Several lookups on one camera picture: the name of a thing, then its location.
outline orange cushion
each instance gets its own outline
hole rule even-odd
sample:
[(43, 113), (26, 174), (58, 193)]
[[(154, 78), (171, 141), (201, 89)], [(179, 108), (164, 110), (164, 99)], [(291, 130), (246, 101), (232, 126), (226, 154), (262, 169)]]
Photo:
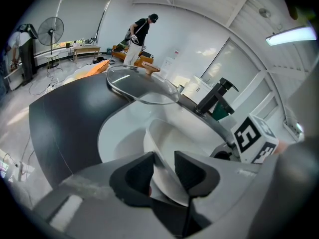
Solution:
[(102, 62), (98, 63), (96, 66), (94, 66), (84, 77), (88, 77), (94, 74), (100, 74), (103, 73), (108, 67), (109, 67), (110, 61), (103, 60)]

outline black cap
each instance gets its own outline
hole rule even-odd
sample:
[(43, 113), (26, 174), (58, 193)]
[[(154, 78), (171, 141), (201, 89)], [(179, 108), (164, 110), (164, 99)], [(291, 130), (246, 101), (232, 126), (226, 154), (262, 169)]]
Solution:
[(153, 13), (152, 15), (149, 16), (149, 18), (153, 23), (155, 23), (159, 19), (159, 16)]

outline black t-shirt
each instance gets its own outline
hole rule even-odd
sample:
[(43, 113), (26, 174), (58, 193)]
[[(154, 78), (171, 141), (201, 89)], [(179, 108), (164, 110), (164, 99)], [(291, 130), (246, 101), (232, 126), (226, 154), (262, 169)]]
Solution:
[(135, 24), (137, 25), (136, 28), (134, 28), (134, 34), (139, 40), (138, 46), (143, 46), (145, 37), (147, 33), (149, 32), (150, 24), (148, 23), (147, 18), (141, 18), (139, 21), (136, 21)]

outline ceiling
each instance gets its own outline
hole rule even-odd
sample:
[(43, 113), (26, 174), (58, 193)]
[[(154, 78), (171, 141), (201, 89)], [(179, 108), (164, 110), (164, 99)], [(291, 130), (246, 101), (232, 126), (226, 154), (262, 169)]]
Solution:
[[(159, 3), (181, 7), (202, 14), (225, 26), (256, 53), (269, 70), (283, 104), (300, 86), (312, 68), (316, 47), (311, 42), (269, 46), (265, 38), (300, 26), (302, 18), (290, 18), (284, 0), (132, 0), (132, 3)], [(259, 9), (271, 16), (264, 18)]]

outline white pants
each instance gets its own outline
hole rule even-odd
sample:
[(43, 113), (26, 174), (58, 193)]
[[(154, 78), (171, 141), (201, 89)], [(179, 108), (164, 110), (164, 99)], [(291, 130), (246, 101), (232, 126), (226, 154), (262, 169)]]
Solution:
[(128, 53), (126, 54), (124, 65), (134, 65), (135, 61), (139, 57), (139, 53), (141, 52), (142, 47), (136, 45), (135, 43), (131, 42)]

